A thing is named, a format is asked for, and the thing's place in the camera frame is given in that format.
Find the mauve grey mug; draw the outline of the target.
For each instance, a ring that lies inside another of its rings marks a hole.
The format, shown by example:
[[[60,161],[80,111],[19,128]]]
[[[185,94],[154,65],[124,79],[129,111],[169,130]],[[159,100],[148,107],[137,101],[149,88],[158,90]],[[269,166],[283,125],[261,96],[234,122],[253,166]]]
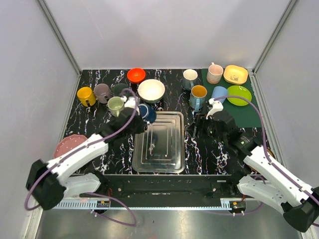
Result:
[[[98,84],[94,88],[94,94],[95,94],[97,100],[101,104],[106,104],[108,102],[108,100],[112,97],[111,90],[110,90],[109,86],[106,84],[103,84],[103,83]]]

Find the dark blue mug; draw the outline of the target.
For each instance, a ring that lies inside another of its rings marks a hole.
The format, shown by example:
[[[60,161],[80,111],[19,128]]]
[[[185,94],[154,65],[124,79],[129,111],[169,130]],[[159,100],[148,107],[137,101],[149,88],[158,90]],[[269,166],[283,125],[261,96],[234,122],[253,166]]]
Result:
[[[154,123],[156,121],[157,114],[155,110],[147,104],[139,104],[139,113],[147,123]]]

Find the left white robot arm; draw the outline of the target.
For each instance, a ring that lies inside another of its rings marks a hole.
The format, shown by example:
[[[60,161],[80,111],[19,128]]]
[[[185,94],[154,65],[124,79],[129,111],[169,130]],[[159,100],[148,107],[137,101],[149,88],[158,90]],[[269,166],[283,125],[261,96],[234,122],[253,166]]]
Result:
[[[62,156],[43,162],[35,161],[26,182],[28,197],[33,197],[40,207],[50,210],[63,198],[93,193],[103,197],[108,190],[107,179],[97,171],[82,176],[72,174],[109,150],[114,142],[129,135],[140,134],[147,123],[132,108],[125,108],[118,117],[112,117],[97,132],[79,146]]]

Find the light green mug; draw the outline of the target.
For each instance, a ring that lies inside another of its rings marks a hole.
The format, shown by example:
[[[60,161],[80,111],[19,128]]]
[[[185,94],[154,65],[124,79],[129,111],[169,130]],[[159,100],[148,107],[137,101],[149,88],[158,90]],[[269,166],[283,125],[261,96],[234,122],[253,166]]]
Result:
[[[112,97],[108,100],[107,106],[111,114],[118,117],[124,109],[124,101],[120,97]]]

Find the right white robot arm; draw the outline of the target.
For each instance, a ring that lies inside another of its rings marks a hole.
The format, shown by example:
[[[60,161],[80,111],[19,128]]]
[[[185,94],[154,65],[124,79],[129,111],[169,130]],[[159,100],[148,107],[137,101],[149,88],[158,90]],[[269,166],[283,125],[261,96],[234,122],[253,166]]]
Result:
[[[266,146],[250,133],[241,131],[227,111],[197,114],[190,125],[193,136],[210,137],[224,144],[226,151],[264,176],[271,185],[243,172],[233,173],[226,191],[231,197],[253,197],[283,215],[295,230],[305,233],[319,217],[319,189],[291,173],[272,157]]]

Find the grey blue faceted mug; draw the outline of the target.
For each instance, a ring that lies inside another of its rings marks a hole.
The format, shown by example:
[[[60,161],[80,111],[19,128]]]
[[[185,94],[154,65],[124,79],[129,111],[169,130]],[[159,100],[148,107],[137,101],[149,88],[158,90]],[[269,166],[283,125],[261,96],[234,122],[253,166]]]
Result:
[[[191,90],[198,85],[198,73],[193,69],[187,69],[183,72],[182,88],[184,90]]]

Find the blue butterfly mug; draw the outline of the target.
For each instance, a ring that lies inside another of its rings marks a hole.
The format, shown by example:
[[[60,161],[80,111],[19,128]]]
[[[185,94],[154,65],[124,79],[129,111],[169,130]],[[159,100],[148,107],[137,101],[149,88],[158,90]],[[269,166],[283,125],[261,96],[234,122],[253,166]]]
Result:
[[[189,104],[195,112],[199,112],[205,104],[207,89],[204,86],[196,85],[190,92]]]

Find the dark green mug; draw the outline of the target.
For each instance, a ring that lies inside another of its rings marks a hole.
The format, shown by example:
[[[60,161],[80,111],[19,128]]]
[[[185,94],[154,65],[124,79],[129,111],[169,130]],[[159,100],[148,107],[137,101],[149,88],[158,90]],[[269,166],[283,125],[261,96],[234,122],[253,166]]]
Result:
[[[113,88],[113,96],[114,97],[122,97],[122,90],[128,89],[129,86],[126,84],[117,84]]]

